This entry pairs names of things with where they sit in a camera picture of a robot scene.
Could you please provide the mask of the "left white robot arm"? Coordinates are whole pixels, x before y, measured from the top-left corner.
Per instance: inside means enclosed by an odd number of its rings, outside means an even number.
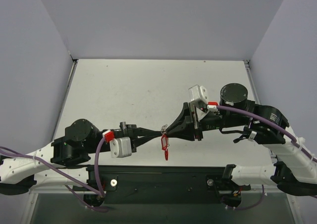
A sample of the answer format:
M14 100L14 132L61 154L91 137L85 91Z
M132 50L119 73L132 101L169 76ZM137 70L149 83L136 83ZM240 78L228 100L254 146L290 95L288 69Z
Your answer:
M124 122L119 129L100 131L79 119L65 128L64 136L26 155L1 147L0 192L20 195L40 186L73 185L104 197L107 181L101 177L100 153L129 157L137 147L163 134Z

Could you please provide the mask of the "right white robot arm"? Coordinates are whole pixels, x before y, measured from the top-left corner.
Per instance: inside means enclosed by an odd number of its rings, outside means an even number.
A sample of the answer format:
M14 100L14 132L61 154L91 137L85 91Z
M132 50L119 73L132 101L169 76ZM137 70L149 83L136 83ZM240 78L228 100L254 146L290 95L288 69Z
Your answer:
M292 133L279 109L249 100L247 88L239 83L223 86L219 102L210 101L206 88L200 85L189 89L189 97L178 118L161 130L165 152L169 138L200 141L205 131L212 130L238 134L234 143L255 142L271 150L277 161L265 166L229 164L222 176L213 180L215 190L228 190L237 196L245 186L257 184L276 186L293 196L316 196L316 156Z

